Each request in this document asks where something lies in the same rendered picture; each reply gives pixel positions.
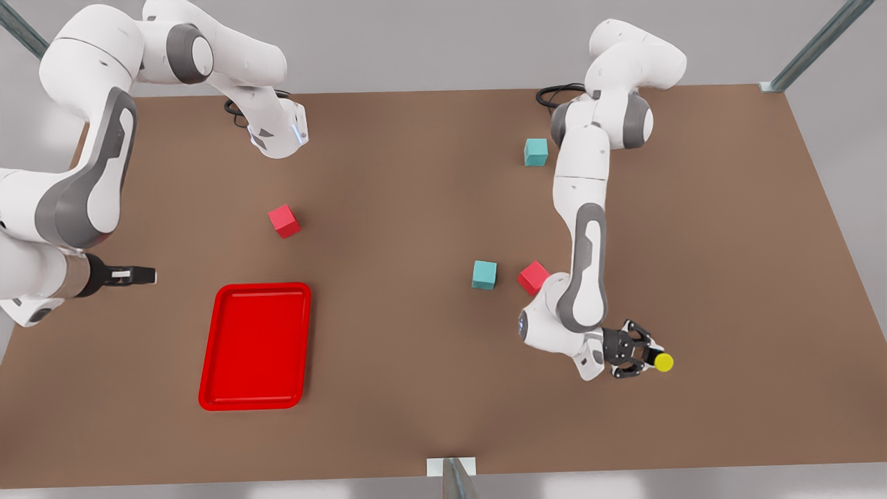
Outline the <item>silver frame post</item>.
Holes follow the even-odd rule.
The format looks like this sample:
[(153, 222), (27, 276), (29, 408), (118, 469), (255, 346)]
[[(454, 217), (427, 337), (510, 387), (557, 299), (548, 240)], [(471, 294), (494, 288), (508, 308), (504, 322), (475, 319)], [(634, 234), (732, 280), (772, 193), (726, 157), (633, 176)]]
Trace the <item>silver frame post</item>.
[(441, 479), (441, 499), (480, 499), (473, 482), (475, 457), (438, 457), (425, 461), (425, 474)]
[(784, 94), (875, 1), (846, 0), (776, 76), (770, 81), (758, 83), (758, 89), (763, 94)]
[(49, 43), (6, 0), (0, 0), (0, 26), (36, 59), (44, 57)]

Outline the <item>red cube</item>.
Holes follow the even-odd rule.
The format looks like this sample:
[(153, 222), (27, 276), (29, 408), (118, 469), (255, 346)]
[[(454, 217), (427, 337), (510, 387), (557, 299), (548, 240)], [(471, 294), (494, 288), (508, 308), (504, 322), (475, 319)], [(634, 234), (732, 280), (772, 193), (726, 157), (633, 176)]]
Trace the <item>red cube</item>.
[(550, 275), (550, 272), (546, 270), (541, 262), (534, 260), (532, 264), (527, 265), (526, 268), (519, 272), (517, 281), (529, 296), (535, 297), (541, 291)]
[(301, 231), (301, 225), (295, 217), (294, 211), (288, 204), (283, 204), (272, 211), (268, 212), (270, 223), (274, 227), (275, 232), (282, 239), (289, 238)]

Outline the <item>red rectangular tray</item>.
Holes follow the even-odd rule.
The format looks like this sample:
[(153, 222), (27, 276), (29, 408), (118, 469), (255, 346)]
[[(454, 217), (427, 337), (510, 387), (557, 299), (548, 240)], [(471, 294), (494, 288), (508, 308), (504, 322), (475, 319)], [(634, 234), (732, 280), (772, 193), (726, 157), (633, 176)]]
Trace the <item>red rectangular tray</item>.
[(197, 401), (206, 411), (288, 410), (304, 393), (311, 289), (235, 283), (213, 303)]

